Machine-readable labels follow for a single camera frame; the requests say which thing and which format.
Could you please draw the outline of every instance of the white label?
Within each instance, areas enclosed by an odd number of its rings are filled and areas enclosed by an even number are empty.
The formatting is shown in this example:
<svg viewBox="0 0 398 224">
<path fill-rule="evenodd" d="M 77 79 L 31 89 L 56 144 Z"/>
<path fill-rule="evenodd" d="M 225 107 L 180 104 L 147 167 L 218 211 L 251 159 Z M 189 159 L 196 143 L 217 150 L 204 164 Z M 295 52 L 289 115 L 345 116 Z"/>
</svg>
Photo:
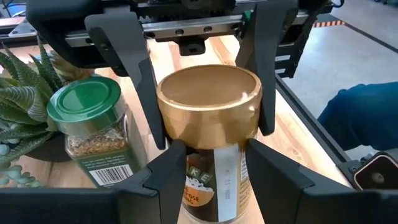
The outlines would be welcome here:
<svg viewBox="0 0 398 224">
<path fill-rule="evenodd" d="M 242 155 L 241 161 L 241 180 L 244 180 L 249 177 L 248 167 L 246 165 L 246 156 L 245 154 Z"/>
<path fill-rule="evenodd" d="M 285 68 L 281 68 L 281 69 L 277 69 L 275 70 L 276 74 L 281 74 L 281 73 L 285 73 L 286 69 Z"/>
<path fill-rule="evenodd" d="M 90 171 L 91 176 L 100 186 L 115 184 L 132 176 L 129 165 L 110 167 Z"/>
<path fill-rule="evenodd" d="M 217 184 L 218 221 L 224 222 L 237 216 L 238 164 L 241 163 L 239 146 L 214 149 Z"/>
<path fill-rule="evenodd" d="M 276 56 L 275 61 L 280 62 L 280 61 L 289 60 L 289 59 L 290 59 L 290 55 L 282 55 L 282 56 Z"/>
</svg>

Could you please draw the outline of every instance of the glass jar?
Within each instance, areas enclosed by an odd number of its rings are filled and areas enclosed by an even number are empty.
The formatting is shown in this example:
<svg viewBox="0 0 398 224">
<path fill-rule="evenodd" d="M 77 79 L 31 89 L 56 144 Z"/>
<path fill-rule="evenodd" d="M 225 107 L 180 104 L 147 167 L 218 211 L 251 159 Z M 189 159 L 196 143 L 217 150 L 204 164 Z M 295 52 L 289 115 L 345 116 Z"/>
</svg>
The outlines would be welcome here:
<svg viewBox="0 0 398 224">
<path fill-rule="evenodd" d="M 251 195 L 245 145 L 258 130 L 262 87 L 248 70 L 202 65 L 157 86 L 167 134 L 187 147 L 183 207 L 193 223 L 231 223 Z"/>
<path fill-rule="evenodd" d="M 110 187 L 147 164 L 143 145 L 132 142 L 139 131 L 114 80 L 72 82 L 51 97 L 47 112 L 65 134 L 66 152 L 97 187 Z"/>
</svg>

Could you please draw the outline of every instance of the wooden table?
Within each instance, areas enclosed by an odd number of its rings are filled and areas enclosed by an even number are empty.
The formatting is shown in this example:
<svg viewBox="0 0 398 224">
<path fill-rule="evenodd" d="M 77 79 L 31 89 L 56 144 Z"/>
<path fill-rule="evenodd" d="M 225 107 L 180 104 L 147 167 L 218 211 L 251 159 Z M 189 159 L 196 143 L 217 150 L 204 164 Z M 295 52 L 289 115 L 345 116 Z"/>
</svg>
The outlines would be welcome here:
<svg viewBox="0 0 398 224">
<path fill-rule="evenodd" d="M 151 59 L 157 81 L 175 70 L 203 65 L 209 63 L 234 64 L 239 46 L 234 37 L 214 37 L 206 41 L 206 54 L 181 57 L 178 46 L 174 43 L 148 42 L 151 49 Z M 29 61 L 28 54 L 38 54 L 38 47 L 23 47 L 12 51 L 24 61 Z M 97 73 L 113 78 L 119 82 L 123 89 L 124 97 L 134 113 L 141 138 L 146 147 L 150 159 L 155 158 L 161 152 L 157 150 L 141 104 L 129 78 L 117 77 L 109 68 L 97 69 Z M 276 118 L 275 132 L 270 136 L 258 136 L 257 139 L 274 148 L 289 158 L 317 171 L 337 182 L 349 186 L 335 164 L 323 150 L 317 140 L 311 135 L 291 107 L 283 97 L 276 93 Z M 93 184 L 73 162 L 61 164 L 37 161 L 28 157 L 22 157 L 18 162 L 24 171 L 29 171 L 47 187 L 93 187 Z M 248 212 L 236 223 L 264 223 L 257 205 L 256 199 L 251 197 Z M 183 211 L 180 212 L 178 223 L 189 223 Z"/>
</svg>

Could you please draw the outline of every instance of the gold lid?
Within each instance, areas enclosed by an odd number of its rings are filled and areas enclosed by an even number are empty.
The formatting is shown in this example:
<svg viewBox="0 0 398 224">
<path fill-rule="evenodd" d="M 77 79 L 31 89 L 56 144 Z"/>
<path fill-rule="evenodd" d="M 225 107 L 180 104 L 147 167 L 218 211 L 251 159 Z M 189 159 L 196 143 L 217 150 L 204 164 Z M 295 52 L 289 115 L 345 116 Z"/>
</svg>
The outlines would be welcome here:
<svg viewBox="0 0 398 224">
<path fill-rule="evenodd" d="M 223 147 L 257 132 L 261 82 L 248 70 L 190 67 L 165 77 L 156 93 L 167 134 L 190 147 Z"/>
</svg>

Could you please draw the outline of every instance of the green plastic cap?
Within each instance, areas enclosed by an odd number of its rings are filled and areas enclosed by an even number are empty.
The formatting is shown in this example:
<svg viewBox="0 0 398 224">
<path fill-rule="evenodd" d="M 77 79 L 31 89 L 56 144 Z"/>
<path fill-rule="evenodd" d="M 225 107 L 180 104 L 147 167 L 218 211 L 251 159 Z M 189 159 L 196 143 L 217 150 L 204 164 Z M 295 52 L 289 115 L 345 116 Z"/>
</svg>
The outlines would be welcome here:
<svg viewBox="0 0 398 224">
<path fill-rule="evenodd" d="M 74 81 L 59 89 L 47 105 L 47 113 L 58 129 L 72 136 L 102 131 L 126 110 L 119 84 L 105 77 Z"/>
</svg>

